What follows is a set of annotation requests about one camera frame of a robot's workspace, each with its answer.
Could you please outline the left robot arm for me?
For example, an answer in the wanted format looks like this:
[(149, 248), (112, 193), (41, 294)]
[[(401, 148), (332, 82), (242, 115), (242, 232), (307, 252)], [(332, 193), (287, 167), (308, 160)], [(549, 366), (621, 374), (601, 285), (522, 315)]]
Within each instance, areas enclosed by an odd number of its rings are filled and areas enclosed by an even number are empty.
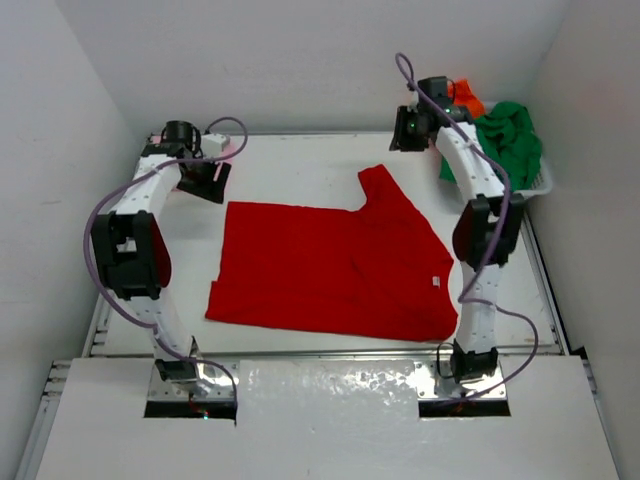
[(190, 122), (167, 122), (148, 137), (132, 180), (98, 203), (84, 231), (83, 255), (101, 295), (148, 333), (159, 378), (188, 399), (205, 399), (228, 372), (202, 357), (174, 305), (159, 217), (174, 190), (223, 201), (234, 156), (230, 143)]

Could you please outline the red t-shirt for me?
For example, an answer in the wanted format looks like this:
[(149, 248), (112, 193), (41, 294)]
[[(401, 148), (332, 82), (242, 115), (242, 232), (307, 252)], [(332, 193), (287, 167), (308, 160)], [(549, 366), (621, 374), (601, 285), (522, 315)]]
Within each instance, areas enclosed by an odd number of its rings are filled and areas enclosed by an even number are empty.
[(227, 324), (439, 342), (456, 330), (454, 261), (382, 165), (355, 211), (234, 201), (205, 316)]

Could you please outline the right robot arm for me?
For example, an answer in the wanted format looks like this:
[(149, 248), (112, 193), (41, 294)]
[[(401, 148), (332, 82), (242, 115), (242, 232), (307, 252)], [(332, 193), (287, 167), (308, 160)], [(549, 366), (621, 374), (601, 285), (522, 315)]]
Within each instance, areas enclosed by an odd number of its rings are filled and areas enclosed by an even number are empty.
[(437, 371), (443, 392), (464, 398), (473, 382), (498, 369), (498, 283), (519, 238), (524, 198), (513, 194), (496, 173), (465, 108), (450, 106), (442, 115), (418, 104), (397, 109), (390, 149), (422, 152), (430, 145), (446, 157), (466, 202), (452, 234), (463, 273), (459, 326), (449, 367)]

